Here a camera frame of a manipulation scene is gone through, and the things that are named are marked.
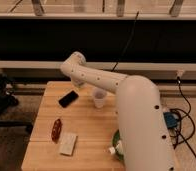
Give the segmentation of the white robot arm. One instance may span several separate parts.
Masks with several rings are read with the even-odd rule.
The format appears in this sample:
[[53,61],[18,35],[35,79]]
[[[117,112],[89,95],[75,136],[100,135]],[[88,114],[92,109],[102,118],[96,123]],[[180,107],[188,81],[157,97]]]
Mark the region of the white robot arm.
[[174,149],[158,87],[140,75],[92,69],[80,52],[60,66],[75,85],[99,87],[115,95],[125,171],[177,171]]

